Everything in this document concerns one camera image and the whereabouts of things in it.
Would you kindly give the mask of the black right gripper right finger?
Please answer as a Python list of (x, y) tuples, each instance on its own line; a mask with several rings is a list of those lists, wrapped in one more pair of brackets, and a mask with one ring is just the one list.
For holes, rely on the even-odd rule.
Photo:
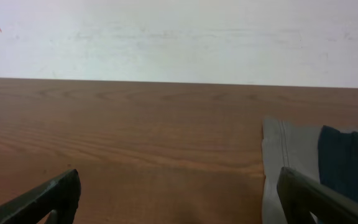
[(289, 167), (282, 167), (277, 192), (288, 223), (358, 224), (358, 203)]

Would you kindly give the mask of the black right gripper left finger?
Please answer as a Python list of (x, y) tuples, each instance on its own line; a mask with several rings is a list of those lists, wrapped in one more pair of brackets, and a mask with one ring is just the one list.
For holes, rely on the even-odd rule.
[(0, 205), (0, 224), (73, 223), (81, 195), (81, 182), (75, 169), (46, 181)]

